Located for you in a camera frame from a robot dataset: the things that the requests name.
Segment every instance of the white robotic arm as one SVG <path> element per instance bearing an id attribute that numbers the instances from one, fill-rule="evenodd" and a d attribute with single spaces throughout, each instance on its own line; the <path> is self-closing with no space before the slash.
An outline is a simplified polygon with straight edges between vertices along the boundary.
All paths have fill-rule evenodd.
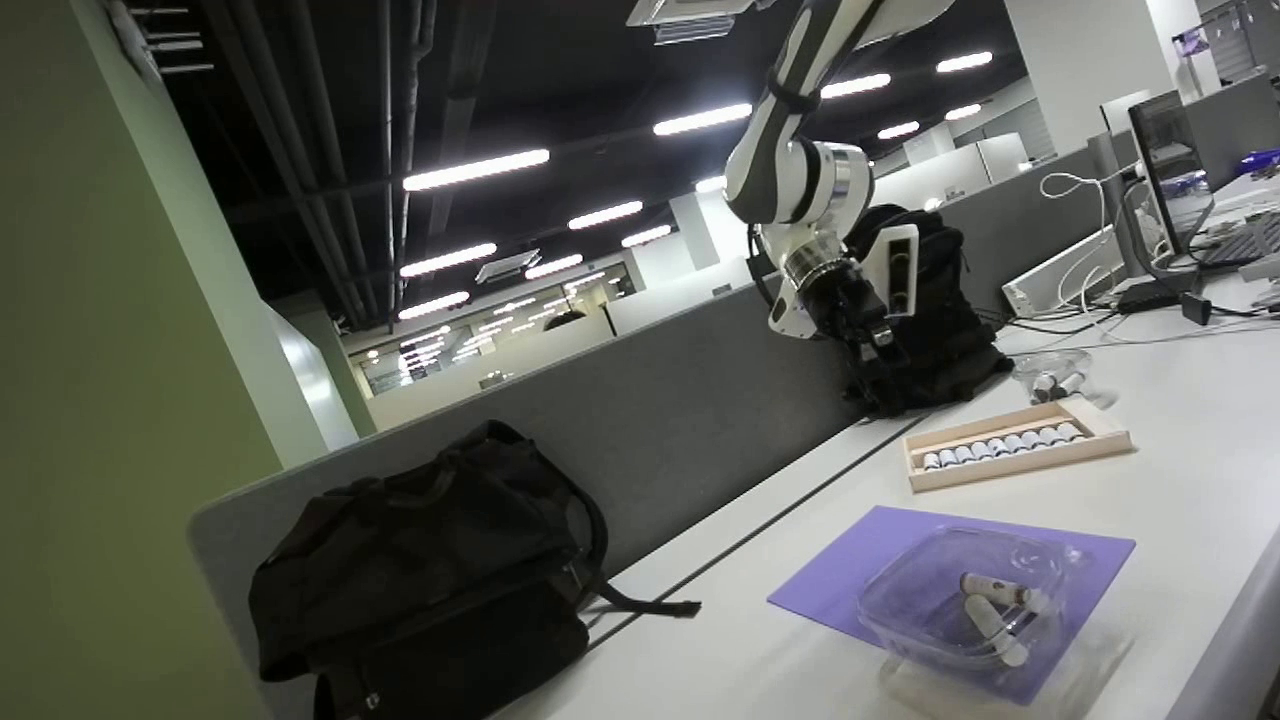
<path id="1" fill-rule="evenodd" d="M 855 146 L 803 139 L 799 120 L 841 52 L 905 36 L 945 7 L 951 0 L 803 0 L 763 100 L 730 158 L 730 208 L 761 230 L 786 279 L 769 318 L 782 338 L 872 342 L 886 329 L 882 297 L 845 255 L 845 235 L 877 189 L 872 164 Z"/>

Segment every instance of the wooden block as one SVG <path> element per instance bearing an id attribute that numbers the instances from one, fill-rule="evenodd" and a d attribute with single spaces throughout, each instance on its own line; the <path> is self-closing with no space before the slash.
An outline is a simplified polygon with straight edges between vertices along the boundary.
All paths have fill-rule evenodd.
<path id="1" fill-rule="evenodd" d="M 968 454 L 974 444 L 994 444 L 994 440 L 1009 440 L 1022 432 L 1046 432 L 1046 430 L 1066 430 L 1066 425 L 1076 430 L 1080 440 L 1058 444 L 1058 450 L 1011 454 L 1011 455 L 984 455 L 974 466 L 926 469 L 926 460 L 942 455 L 942 454 L 958 454 L 958 450 Z M 1102 413 L 1098 405 L 1072 398 L 1060 405 L 1036 405 L 1023 413 L 910 438 L 910 480 L 914 480 L 914 492 L 937 492 L 937 489 L 951 489 L 951 483 L 984 483 L 998 478 L 1086 466 L 1086 460 L 1122 455 L 1122 454 L 1132 454 L 1130 430 L 1117 418 Z"/>

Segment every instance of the purple mat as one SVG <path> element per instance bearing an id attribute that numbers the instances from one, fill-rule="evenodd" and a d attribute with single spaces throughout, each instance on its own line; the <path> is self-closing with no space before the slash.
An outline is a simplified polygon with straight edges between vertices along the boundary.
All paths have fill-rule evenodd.
<path id="1" fill-rule="evenodd" d="M 1051 669 L 1066 661 L 1066 652 L 1080 637 L 1093 608 L 1113 587 L 1124 560 L 1132 558 L 1132 539 L 1051 532 L 1051 528 L 1027 528 L 1027 524 L 989 524 L 989 522 L 966 522 L 966 518 L 905 514 L 905 510 L 872 510 L 837 546 L 830 546 L 817 560 L 807 560 L 782 593 L 773 593 L 769 603 L 882 647 L 882 637 L 862 619 L 865 587 L 877 586 L 882 573 L 890 573 L 905 554 L 914 554 L 917 546 L 950 528 L 999 532 L 1027 546 L 1058 546 L 1089 558 L 1089 565 L 1080 565 L 1080 573 L 1060 587 L 1066 613 L 1051 645 L 1036 647 L 1036 656 L 1017 672 L 966 678 L 998 698 L 1031 705 L 1046 680 L 1051 678 Z"/>

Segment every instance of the computer monitor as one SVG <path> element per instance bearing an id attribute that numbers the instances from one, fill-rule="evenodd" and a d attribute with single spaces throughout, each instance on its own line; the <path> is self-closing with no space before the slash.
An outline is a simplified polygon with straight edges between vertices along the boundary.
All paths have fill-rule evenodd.
<path id="1" fill-rule="evenodd" d="M 1178 91 L 1130 107 L 1141 164 L 1147 170 L 1157 221 L 1186 255 L 1212 211 L 1207 170 L 1193 139 L 1186 100 Z"/>

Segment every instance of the white desk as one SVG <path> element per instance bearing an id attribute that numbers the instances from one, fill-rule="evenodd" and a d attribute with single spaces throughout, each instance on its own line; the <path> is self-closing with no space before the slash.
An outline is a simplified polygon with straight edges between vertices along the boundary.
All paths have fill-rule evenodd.
<path id="1" fill-rule="evenodd" d="M 1113 338 L 1130 338 L 1122 344 L 1108 344 L 1103 332 L 1086 332 L 1072 344 L 1093 344 L 1093 376 L 1122 391 L 1117 418 L 1132 430 L 1138 455 L 914 495 L 900 440 L 862 460 L 862 454 L 900 430 L 853 430 L 620 578 L 620 586 L 639 593 L 673 587 L 673 581 L 739 546 L 769 514 L 813 492 L 826 469 L 862 460 L 679 587 L 677 598 L 703 601 L 698 619 L 631 619 L 560 680 L 502 715 L 921 715 L 882 689 L 890 661 L 882 647 L 769 603 L 792 573 L 877 506 L 1132 537 L 1138 558 L 1080 637 L 1080 645 L 1098 630 L 1130 630 L 1138 637 L 1093 715 L 1170 715 L 1280 528 L 1280 444 L 1274 432 L 1280 420 L 1280 324 L 1220 324 L 1202 332 L 1170 314 L 1154 314 L 1113 329 Z M 930 425 L 958 425 L 1022 405 L 1022 387 L 999 384 L 984 401 L 942 413 Z"/>

